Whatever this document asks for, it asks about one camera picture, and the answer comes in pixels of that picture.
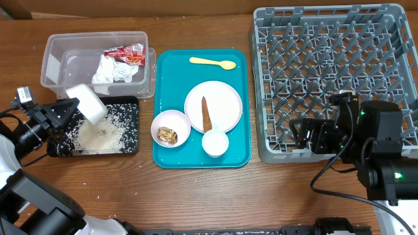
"green light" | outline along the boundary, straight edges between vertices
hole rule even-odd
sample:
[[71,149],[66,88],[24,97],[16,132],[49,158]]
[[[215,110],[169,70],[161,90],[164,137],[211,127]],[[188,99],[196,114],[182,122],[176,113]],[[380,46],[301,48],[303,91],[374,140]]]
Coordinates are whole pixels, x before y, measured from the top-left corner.
[[395,174],[394,174],[395,179],[400,179],[402,177],[403,177],[403,175],[401,173],[395,172]]

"yellow spoon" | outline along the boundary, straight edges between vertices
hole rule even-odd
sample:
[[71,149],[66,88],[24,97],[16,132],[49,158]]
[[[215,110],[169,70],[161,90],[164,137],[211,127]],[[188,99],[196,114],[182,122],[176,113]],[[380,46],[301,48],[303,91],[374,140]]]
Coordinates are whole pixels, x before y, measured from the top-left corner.
[[212,61],[209,59],[202,59],[196,57],[190,57],[190,63],[202,64],[202,65],[219,65],[222,69],[231,70],[236,67],[236,63],[232,61]]

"black tray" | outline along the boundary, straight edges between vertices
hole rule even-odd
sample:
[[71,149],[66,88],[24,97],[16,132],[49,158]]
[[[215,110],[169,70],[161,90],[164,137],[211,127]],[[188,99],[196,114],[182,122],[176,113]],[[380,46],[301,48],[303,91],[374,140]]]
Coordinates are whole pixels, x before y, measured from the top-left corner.
[[[138,151],[138,145],[139,145],[139,101],[134,96],[122,96],[122,97],[101,97],[100,100],[103,102],[104,105],[108,104],[132,104],[136,105],[136,108],[127,113],[127,118],[130,118],[129,123],[136,123],[136,125],[130,125],[128,126],[128,129],[124,132],[123,137],[124,138],[133,138],[134,143],[132,142],[126,142],[127,145],[125,148],[121,149],[121,152],[118,153],[105,153],[105,154],[91,154],[91,155],[111,155],[111,154],[131,154],[136,153]],[[57,145],[57,149],[54,151],[55,145],[52,143],[48,143],[48,146],[46,148],[47,152],[49,153],[49,156],[51,157],[72,157],[72,156],[90,156],[89,155],[73,155],[73,149],[74,144],[69,140],[67,135],[65,133],[73,130],[77,126],[77,122],[80,119],[84,119],[85,117],[77,110],[76,113],[72,116],[72,119],[70,123],[66,126],[64,129],[64,136],[61,139],[61,141]]]

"teal tray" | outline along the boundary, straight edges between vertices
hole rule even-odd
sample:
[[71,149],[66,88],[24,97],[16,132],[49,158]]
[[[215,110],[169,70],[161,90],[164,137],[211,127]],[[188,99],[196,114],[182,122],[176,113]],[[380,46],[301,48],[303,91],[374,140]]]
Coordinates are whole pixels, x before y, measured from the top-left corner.
[[[193,56],[216,61],[234,61],[236,68],[227,71],[217,65],[194,65],[189,62],[189,58]],[[251,158],[247,65],[244,54],[238,50],[169,50],[162,53],[157,62],[154,117],[165,110],[184,112],[187,94],[196,85],[213,80],[232,86],[242,100],[241,119],[227,133],[227,152],[217,159],[209,157],[202,148],[203,134],[191,128],[189,138],[177,148],[164,148],[153,142],[152,157],[160,167],[232,168],[244,166]]]

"white tissue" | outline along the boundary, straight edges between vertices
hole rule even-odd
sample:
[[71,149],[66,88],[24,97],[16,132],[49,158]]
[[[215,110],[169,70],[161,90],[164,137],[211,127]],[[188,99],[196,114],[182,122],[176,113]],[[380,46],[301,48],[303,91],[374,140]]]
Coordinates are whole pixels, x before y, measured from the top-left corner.
[[[138,65],[128,65],[127,63],[117,62],[113,57],[102,55],[100,57],[99,68],[91,79],[92,84],[111,84],[113,81],[123,80],[132,82],[132,76],[138,72]],[[94,87],[96,93],[109,95],[109,86]]]

